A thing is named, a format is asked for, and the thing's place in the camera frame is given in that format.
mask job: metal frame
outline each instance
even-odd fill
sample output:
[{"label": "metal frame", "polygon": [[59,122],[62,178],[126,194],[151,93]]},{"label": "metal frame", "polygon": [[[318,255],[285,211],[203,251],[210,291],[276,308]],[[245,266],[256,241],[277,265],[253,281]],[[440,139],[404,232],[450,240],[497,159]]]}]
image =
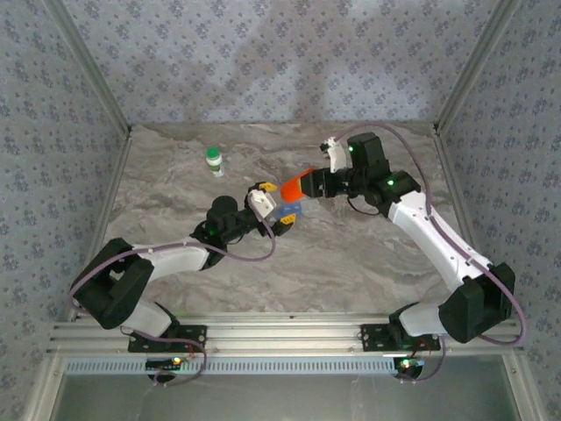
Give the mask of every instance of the metal frame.
[{"label": "metal frame", "polygon": [[[475,246],[471,219],[468,217],[461,195],[458,194],[454,173],[449,165],[446,145],[436,136],[439,158],[444,176],[452,192],[460,231]],[[92,257],[103,242],[107,217],[117,193],[131,139],[125,142],[115,169],[114,177],[98,221],[96,236],[89,250]],[[405,356],[398,353],[364,353],[359,339],[360,326],[387,322],[387,315],[352,313],[206,313],[178,314],[182,324],[207,325],[207,349],[212,359],[232,358],[335,358]],[[128,338],[120,331],[105,331],[92,318],[76,318],[69,314],[66,323],[53,326],[47,357],[40,366],[24,420],[44,421],[55,410],[64,367],[76,357],[93,359],[131,358],[127,352]],[[519,332],[515,320],[493,328],[489,335],[495,339],[511,340]],[[481,339],[459,344],[448,339],[447,352],[454,356],[501,355],[508,373],[509,385],[522,421],[547,420],[522,348],[493,346]],[[137,354],[145,358],[147,354]],[[157,354],[178,356],[177,354]]]},{"label": "metal frame", "polygon": [[521,0],[499,0],[483,33],[472,50],[459,78],[456,80],[452,92],[446,98],[437,119],[438,134],[444,134],[450,128],[452,121],[458,115],[467,95],[479,79],[487,59],[493,53],[499,39],[507,28],[510,19],[521,4]]},{"label": "metal frame", "polygon": [[96,59],[86,47],[76,23],[72,19],[63,0],[43,0],[46,8],[51,13],[55,24],[72,50],[76,60],[80,63],[84,75],[88,78],[91,87],[97,94],[102,106],[107,111],[112,124],[122,133],[128,132],[128,124],[117,99],[111,92],[109,84],[105,81]]},{"label": "metal frame", "polygon": [[[127,357],[67,357],[65,375],[154,375],[155,367],[148,361],[159,357],[133,355]],[[178,375],[195,375],[203,358],[183,358],[174,365]],[[204,369],[207,375],[396,375],[393,358],[352,355],[348,357],[212,357]]]}]

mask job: marble surface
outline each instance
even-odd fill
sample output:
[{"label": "marble surface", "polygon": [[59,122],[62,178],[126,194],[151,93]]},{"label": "marble surface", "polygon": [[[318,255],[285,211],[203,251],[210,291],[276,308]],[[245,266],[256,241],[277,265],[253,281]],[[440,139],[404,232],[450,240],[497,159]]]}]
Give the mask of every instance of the marble surface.
[{"label": "marble surface", "polygon": [[[217,196],[231,195],[241,203],[255,182],[281,184],[310,166],[328,166],[318,146],[345,127],[135,126],[106,239],[120,236],[141,244],[181,239],[205,219]],[[429,125],[398,130],[430,177],[437,210],[456,227]],[[418,177],[399,141],[383,129],[373,131],[382,138],[392,169],[403,168]],[[207,168],[209,146],[218,146],[224,154],[224,177],[215,178]],[[355,201],[368,210],[361,199]],[[269,239],[252,232],[230,250],[253,257],[267,253],[270,246]],[[225,259],[207,271],[170,275],[151,282],[145,297],[173,311],[390,313],[444,292],[438,272],[400,228],[383,217],[358,214],[341,196],[323,199],[320,210],[298,218],[292,230],[278,238],[269,260]]]}]

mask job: patterned wallpaper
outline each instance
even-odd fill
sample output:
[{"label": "patterned wallpaper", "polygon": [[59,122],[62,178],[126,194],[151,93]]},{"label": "patterned wallpaper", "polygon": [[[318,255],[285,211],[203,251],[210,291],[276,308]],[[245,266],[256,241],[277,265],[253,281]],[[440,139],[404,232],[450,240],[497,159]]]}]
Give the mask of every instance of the patterned wallpaper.
[{"label": "patterned wallpaper", "polygon": [[121,145],[42,3],[0,2],[0,419],[19,419]]},{"label": "patterned wallpaper", "polygon": [[130,123],[436,119],[496,0],[66,0]]},{"label": "patterned wallpaper", "polygon": [[544,405],[561,419],[561,4],[523,0],[446,133],[484,251],[511,263]]}]

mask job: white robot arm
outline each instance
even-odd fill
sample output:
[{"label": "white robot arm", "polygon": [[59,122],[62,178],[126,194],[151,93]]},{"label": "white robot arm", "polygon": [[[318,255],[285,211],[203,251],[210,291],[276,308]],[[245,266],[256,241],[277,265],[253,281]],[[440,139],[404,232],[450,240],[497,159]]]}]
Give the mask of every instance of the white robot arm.
[{"label": "white robot arm", "polygon": [[[394,349],[405,349],[405,342],[410,344],[411,338],[427,334],[447,333],[465,343],[510,317],[511,302],[481,268],[488,268],[511,292],[515,283],[513,271],[504,263],[493,266],[434,210],[429,215],[426,196],[419,184],[404,171],[390,170],[380,138],[363,133],[348,139],[348,145],[351,168],[346,166],[339,142],[330,138],[321,146],[330,156],[330,167],[304,175],[300,180],[302,193],[311,197],[364,196],[367,203],[414,240],[451,292],[443,302],[412,303],[390,315],[388,330],[394,339]],[[146,284],[164,275],[211,268],[224,257],[224,253],[216,250],[225,252],[229,242],[253,229],[265,235],[260,220],[275,207],[266,186],[271,184],[258,183],[249,190],[243,210],[238,210],[232,197],[219,197],[207,219],[178,243],[133,246],[123,239],[113,239],[78,276],[70,296],[105,329],[125,326],[153,337],[164,333],[169,336],[174,317],[160,305],[141,299]],[[444,240],[435,221],[456,249]],[[293,222],[277,221],[273,234],[281,235]],[[120,255],[127,257],[115,260]],[[114,262],[110,266],[87,283],[84,281],[88,274],[111,259]],[[114,274],[120,274],[118,281]]]},{"label": "white robot arm", "polygon": [[[266,235],[260,221],[276,206],[269,193],[273,189],[271,183],[257,183],[249,189],[242,210],[233,197],[218,197],[206,220],[176,243],[143,246],[112,239],[77,277],[70,296],[105,329],[126,327],[162,336],[174,317],[159,304],[141,298],[146,285],[162,276],[212,268],[227,253],[230,242],[254,229]],[[290,218],[276,221],[271,227],[273,235],[282,235],[292,223]]]},{"label": "white robot arm", "polygon": [[347,167],[339,142],[328,139],[320,147],[329,155],[330,167],[304,175],[300,180],[302,193],[310,197],[364,196],[414,240],[451,293],[443,302],[412,303],[399,309],[390,316],[390,324],[397,325],[394,331],[409,337],[447,333],[465,343],[510,317],[511,302],[480,269],[488,268],[512,293],[515,274],[508,265],[494,266],[465,243],[434,209],[429,214],[427,197],[419,184],[404,171],[390,170],[378,136],[363,133],[347,142],[352,167]]}]

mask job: enclosure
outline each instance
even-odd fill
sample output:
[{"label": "enclosure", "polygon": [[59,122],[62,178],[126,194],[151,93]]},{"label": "enclosure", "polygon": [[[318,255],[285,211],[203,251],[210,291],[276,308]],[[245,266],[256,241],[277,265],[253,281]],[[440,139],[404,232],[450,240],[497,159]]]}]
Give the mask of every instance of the enclosure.
[{"label": "enclosure", "polygon": [[[397,226],[325,199],[268,261],[171,275],[145,297],[215,329],[214,361],[352,358],[364,370],[210,369],[186,386],[188,416],[405,419],[451,405],[454,419],[561,419],[557,2],[3,0],[0,14],[1,419],[179,419],[181,389],[152,391],[124,368],[142,362],[124,360],[126,337],[68,311],[71,282],[109,239],[182,239],[215,197],[241,203],[255,182],[329,165],[321,142],[367,121],[404,136],[435,209],[513,268],[523,346],[452,341],[443,373],[413,388],[368,371],[387,360],[361,352],[358,326],[446,288]],[[420,181],[390,132],[368,131]],[[224,177],[207,168],[209,146]],[[231,250],[266,253],[253,234]],[[492,334],[518,328],[513,315]]]}]

